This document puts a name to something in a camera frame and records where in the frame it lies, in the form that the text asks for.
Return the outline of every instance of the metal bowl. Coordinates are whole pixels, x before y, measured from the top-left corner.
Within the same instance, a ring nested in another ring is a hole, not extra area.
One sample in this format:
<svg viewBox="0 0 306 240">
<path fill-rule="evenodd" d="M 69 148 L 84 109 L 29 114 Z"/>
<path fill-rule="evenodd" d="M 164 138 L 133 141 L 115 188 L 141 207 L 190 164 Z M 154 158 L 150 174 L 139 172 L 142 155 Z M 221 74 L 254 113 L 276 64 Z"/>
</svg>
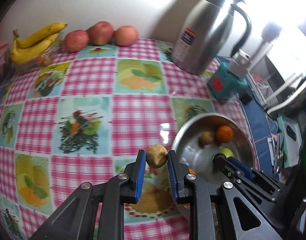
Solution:
<svg viewBox="0 0 306 240">
<path fill-rule="evenodd" d="M 228 125 L 233 130 L 234 137 L 228 143 L 211 143 L 204 147 L 199 145 L 198 139 L 202 132 L 215 133 L 221 125 Z M 213 168 L 213 156 L 222 148 L 229 148 L 234 157 L 247 167 L 254 167 L 254 158 L 249 140 L 236 123 L 223 114 L 198 114 L 187 121 L 172 145 L 180 163 L 186 164 L 207 182 L 221 185 L 228 181 L 220 171 Z"/>
</svg>

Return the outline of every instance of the table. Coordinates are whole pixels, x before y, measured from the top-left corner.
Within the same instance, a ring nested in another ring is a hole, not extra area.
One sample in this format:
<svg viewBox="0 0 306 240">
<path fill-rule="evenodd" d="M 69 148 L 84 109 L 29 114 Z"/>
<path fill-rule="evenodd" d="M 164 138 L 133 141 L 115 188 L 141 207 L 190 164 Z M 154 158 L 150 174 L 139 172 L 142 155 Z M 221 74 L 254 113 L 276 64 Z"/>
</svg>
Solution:
<svg viewBox="0 0 306 240">
<path fill-rule="evenodd" d="M 180 127 L 199 113 L 233 119 L 259 167 L 238 98 L 219 102 L 206 86 L 219 63 L 192 75 L 170 61 L 171 48 L 150 39 L 87 46 L 0 91 L 0 219 L 13 239 L 29 238 L 82 182 L 122 172 L 139 149 L 160 143 L 170 150 Z M 188 239 L 167 176 L 164 167 L 146 167 L 140 202 L 124 208 L 125 239 Z"/>
</svg>

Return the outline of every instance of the banana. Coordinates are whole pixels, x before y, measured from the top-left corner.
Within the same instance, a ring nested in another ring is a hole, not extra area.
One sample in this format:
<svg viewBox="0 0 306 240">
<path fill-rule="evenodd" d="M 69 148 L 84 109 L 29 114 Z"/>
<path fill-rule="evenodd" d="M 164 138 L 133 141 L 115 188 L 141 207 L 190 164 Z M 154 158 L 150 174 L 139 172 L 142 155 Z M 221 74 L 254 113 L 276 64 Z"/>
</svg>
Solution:
<svg viewBox="0 0 306 240">
<path fill-rule="evenodd" d="M 44 40 L 38 44 L 31 46 L 29 48 L 21 49 L 18 47 L 18 38 L 13 41 L 13 49 L 11 52 L 11 60 L 15 64 L 21 64 L 31 58 L 37 57 L 43 53 L 59 36 L 59 33 L 55 33 L 46 37 Z"/>
<path fill-rule="evenodd" d="M 25 49 L 28 47 L 31 47 L 35 45 L 36 43 L 40 42 L 41 40 L 45 39 L 46 37 L 53 35 L 55 33 L 59 33 L 61 30 L 63 30 L 67 24 L 63 22 L 57 22 L 53 23 L 51 25 L 48 25 L 37 32 L 33 33 L 31 36 L 24 40 L 18 39 L 18 47 L 21 49 Z"/>
</svg>

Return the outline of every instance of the apple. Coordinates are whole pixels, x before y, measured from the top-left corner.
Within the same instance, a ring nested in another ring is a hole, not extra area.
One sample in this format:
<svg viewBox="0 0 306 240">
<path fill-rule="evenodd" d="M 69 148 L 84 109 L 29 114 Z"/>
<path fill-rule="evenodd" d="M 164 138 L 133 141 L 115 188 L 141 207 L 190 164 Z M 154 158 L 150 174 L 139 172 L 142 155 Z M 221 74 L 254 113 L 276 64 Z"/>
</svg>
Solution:
<svg viewBox="0 0 306 240">
<path fill-rule="evenodd" d="M 130 46 L 137 41 L 138 37 L 136 28 L 130 25 L 121 26 L 114 33 L 115 42 L 119 46 Z"/>
<path fill-rule="evenodd" d="M 89 35 L 86 31 L 76 30 L 66 34 L 64 48 L 66 52 L 73 53 L 83 49 L 89 42 Z"/>
<path fill-rule="evenodd" d="M 114 28 L 109 22 L 101 21 L 87 30 L 90 40 L 94 45 L 107 44 L 113 37 Z"/>
</svg>

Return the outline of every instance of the green lime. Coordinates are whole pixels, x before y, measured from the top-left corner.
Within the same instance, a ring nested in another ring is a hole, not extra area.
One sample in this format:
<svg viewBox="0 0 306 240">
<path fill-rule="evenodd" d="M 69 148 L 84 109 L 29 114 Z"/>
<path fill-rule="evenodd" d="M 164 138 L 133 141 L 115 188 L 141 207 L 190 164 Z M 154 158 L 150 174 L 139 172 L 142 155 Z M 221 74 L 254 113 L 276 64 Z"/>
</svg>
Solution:
<svg viewBox="0 0 306 240">
<path fill-rule="evenodd" d="M 228 148 L 223 148 L 223 149 L 221 150 L 221 153 L 223 153 L 223 154 L 225 155 L 226 158 L 228 158 L 228 157 L 234 157 L 233 152 L 232 152 L 230 149 L 228 149 Z"/>
</svg>

